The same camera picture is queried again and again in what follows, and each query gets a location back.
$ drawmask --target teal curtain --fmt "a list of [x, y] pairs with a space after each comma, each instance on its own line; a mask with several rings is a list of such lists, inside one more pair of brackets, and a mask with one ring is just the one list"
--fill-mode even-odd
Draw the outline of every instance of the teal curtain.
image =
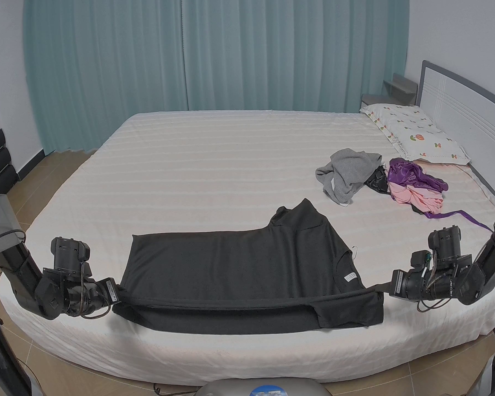
[[44, 149], [99, 147], [138, 112], [357, 112], [404, 73], [409, 0], [25, 0]]
[[27, 83], [40, 139], [93, 149], [130, 116], [187, 110], [180, 0], [25, 0]]
[[182, 0], [191, 109], [357, 112], [404, 74], [409, 0]]

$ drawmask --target pillowcase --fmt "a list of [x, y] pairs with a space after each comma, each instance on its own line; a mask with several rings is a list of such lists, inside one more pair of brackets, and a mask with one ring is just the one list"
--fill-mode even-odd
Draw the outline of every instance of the pillowcase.
[[406, 160], [466, 165], [469, 157], [460, 145], [438, 129], [418, 106], [372, 104], [361, 113], [370, 117]]

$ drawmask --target beige tile floor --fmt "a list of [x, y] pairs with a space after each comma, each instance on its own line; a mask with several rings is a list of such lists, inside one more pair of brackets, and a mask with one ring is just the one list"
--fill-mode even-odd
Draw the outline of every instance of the beige tile floor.
[[[9, 201], [24, 230], [88, 157], [83, 152], [51, 154], [11, 189]], [[154, 395], [151, 383], [113, 377], [47, 353], [11, 321], [1, 303], [0, 318], [13, 351], [37, 375], [46, 396]], [[439, 396], [442, 393], [459, 396], [468, 390], [494, 352], [495, 338], [490, 334], [378, 374], [327, 383], [326, 387], [334, 395], [347, 396]], [[193, 390], [183, 386], [160, 387], [162, 393]]]

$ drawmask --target headboard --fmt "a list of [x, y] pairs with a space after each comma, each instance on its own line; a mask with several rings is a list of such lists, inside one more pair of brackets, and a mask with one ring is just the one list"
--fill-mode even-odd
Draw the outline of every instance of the headboard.
[[464, 148], [472, 170], [495, 194], [495, 94], [424, 60], [416, 105]]

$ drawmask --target fitted sheet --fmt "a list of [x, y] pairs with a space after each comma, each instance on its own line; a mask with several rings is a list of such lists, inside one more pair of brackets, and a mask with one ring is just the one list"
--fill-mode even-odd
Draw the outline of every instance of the fitted sheet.
[[[53, 266], [55, 236], [85, 241], [94, 278], [122, 278], [132, 234], [262, 228], [280, 206], [308, 198], [353, 247], [363, 284], [408, 270], [428, 234], [457, 224], [462, 253], [478, 253], [489, 232], [461, 216], [430, 220], [389, 195], [363, 187], [344, 208], [323, 194], [315, 169], [345, 147], [397, 156], [363, 114], [202, 111], [128, 119], [55, 193], [27, 231], [37, 264]], [[449, 183], [443, 212], [463, 209], [492, 225], [495, 206], [468, 168], [422, 163]], [[371, 327], [274, 335], [161, 332], [110, 313], [99, 320], [44, 320], [20, 308], [7, 278], [0, 299], [13, 321], [47, 351], [109, 374], [171, 384], [223, 378], [297, 376], [322, 382], [389, 369], [474, 340], [495, 327], [495, 289], [463, 306], [418, 313], [385, 297], [384, 322]]]

